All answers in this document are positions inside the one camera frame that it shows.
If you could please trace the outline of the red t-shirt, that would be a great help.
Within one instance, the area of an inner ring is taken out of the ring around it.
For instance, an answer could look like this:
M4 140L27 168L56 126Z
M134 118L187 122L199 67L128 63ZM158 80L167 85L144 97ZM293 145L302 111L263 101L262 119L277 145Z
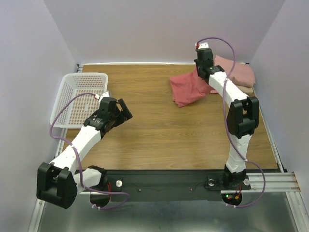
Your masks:
M195 68L192 72L169 79L173 101L182 108L188 106L210 94L212 88L197 74Z

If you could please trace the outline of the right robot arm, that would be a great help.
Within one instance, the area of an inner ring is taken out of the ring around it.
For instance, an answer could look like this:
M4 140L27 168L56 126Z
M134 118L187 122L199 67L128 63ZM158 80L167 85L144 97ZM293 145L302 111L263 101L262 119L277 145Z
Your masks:
M259 101L243 93L221 66L214 65L213 53L207 43L197 44L196 52L198 76L222 96L223 107L228 106L224 108L224 116L230 150L222 183L224 187L232 189L246 179L247 150L259 125Z

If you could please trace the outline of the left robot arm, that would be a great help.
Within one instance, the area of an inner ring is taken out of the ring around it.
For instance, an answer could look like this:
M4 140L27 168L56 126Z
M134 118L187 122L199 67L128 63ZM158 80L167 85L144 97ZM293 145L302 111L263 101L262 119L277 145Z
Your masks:
M43 162L37 170L36 197L64 209L69 208L77 195L85 190L104 194L110 200L113 195L126 192L113 192L108 181L107 171L97 166L83 170L81 161L94 145L113 128L130 120L133 115L123 99L110 97L108 93L101 96L94 94L99 101L99 108L85 121L78 135L69 141L51 134L68 144L65 150L50 163Z

